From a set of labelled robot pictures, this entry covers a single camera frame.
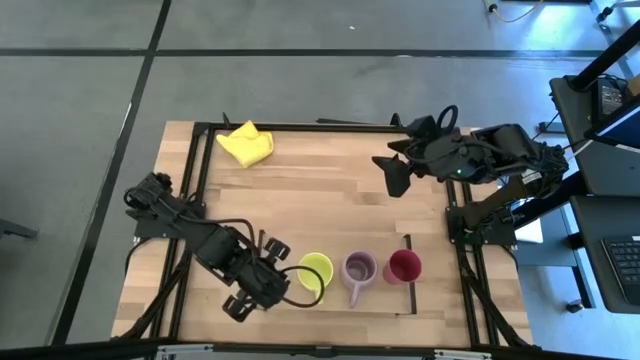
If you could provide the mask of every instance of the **keyboard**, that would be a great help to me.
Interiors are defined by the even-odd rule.
[[[640,305],[640,236],[604,238],[602,245],[625,299]]]

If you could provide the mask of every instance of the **lavender mug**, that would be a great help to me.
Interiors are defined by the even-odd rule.
[[[354,251],[342,263],[342,282],[351,289],[349,307],[354,308],[358,302],[360,291],[373,283],[378,273],[376,259],[365,251]]]

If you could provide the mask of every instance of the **red mug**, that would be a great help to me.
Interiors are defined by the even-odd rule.
[[[415,281],[422,272],[422,261],[411,250],[398,250],[391,255],[382,270],[382,277],[389,284]]]

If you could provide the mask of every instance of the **floor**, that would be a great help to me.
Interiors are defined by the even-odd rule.
[[[171,5],[156,37],[163,0],[0,3],[0,217],[40,230],[35,241],[0,241],[0,348],[48,341],[87,237],[97,247],[69,341],[108,338],[134,228],[121,194],[151,170],[165,121],[219,120],[225,111],[236,121],[382,124],[393,112],[413,119],[455,103],[460,125],[516,122],[534,134],[555,114],[548,81],[579,72],[640,17],[640,10],[618,9],[600,28],[594,8],[611,0],[549,1],[513,24],[488,16],[480,0],[164,2]],[[499,4],[507,18],[531,6]],[[147,48],[225,56],[145,61],[138,50]],[[301,56],[300,49],[316,51]],[[390,56],[402,55],[398,49],[434,51]],[[627,60],[640,72],[640,55],[632,51]],[[116,151],[117,141],[126,148]],[[96,203],[104,218],[92,217]],[[101,228],[87,226],[102,220]],[[562,311],[578,294],[569,269],[520,274],[538,345],[621,358],[640,353],[632,341],[640,316],[608,313],[602,303],[575,315]]]

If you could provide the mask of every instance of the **yellow cloth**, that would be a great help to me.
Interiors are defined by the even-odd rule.
[[[247,121],[229,136],[218,135],[216,139],[245,168],[266,158],[273,152],[271,133],[259,133],[251,121]]]

